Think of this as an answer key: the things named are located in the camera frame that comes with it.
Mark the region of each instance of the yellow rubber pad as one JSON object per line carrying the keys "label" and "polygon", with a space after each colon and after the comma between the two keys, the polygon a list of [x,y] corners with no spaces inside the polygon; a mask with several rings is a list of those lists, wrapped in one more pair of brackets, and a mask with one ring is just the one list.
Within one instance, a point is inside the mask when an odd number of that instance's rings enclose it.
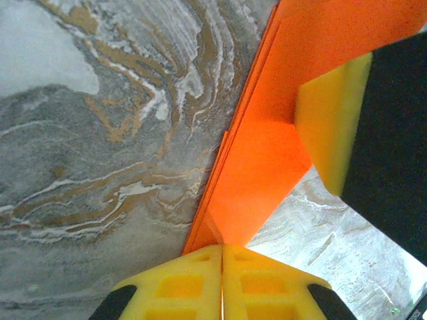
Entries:
{"label": "yellow rubber pad", "polygon": [[237,245],[224,245],[225,320],[326,319],[307,289],[321,278]]}
{"label": "yellow rubber pad", "polygon": [[222,246],[212,245],[118,283],[135,285],[120,320],[221,319]]}
{"label": "yellow rubber pad", "polygon": [[356,137],[372,53],[299,88],[295,126],[326,189],[341,195]]}

